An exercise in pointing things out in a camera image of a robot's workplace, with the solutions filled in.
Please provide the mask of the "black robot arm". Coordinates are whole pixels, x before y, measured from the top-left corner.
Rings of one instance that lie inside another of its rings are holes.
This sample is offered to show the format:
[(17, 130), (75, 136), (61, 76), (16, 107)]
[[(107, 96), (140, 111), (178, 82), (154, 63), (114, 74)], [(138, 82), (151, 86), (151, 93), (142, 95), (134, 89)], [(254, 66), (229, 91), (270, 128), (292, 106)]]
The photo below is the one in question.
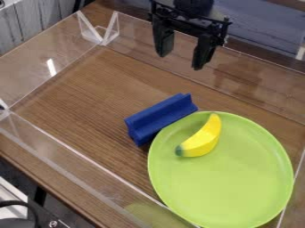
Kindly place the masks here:
[(191, 67), (201, 70), (227, 39), (230, 18), (214, 9), (214, 0), (151, 0), (150, 21), (155, 51), (166, 57), (174, 49), (175, 32), (197, 38)]

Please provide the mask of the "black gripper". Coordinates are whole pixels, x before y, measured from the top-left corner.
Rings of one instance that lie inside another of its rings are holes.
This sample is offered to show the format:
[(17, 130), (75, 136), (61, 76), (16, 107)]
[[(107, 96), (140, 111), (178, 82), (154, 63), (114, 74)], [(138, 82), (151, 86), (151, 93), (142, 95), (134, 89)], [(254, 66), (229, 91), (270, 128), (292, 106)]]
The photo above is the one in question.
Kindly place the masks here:
[(175, 32), (198, 37), (191, 67), (201, 70), (211, 60), (215, 45), (227, 38), (230, 17), (214, 6), (214, 0), (150, 0), (150, 21), (155, 51), (166, 57), (173, 51)]

